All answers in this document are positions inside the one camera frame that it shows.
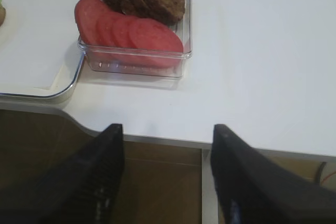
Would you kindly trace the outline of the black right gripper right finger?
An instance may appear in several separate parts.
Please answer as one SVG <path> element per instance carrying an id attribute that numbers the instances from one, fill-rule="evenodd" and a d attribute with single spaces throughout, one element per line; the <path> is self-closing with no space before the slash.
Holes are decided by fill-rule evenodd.
<path id="1" fill-rule="evenodd" d="M 335 223 L 335 192 L 278 166 L 223 124 L 213 129 L 211 169 L 225 223 Z"/>

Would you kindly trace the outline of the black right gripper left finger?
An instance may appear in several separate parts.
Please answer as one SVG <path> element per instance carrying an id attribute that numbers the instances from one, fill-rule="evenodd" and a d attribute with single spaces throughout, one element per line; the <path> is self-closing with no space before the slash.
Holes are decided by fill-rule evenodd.
<path id="1" fill-rule="evenodd" d="M 57 166 L 1 189 L 1 223 L 108 223 L 123 171 L 123 126 L 111 124 Z"/>

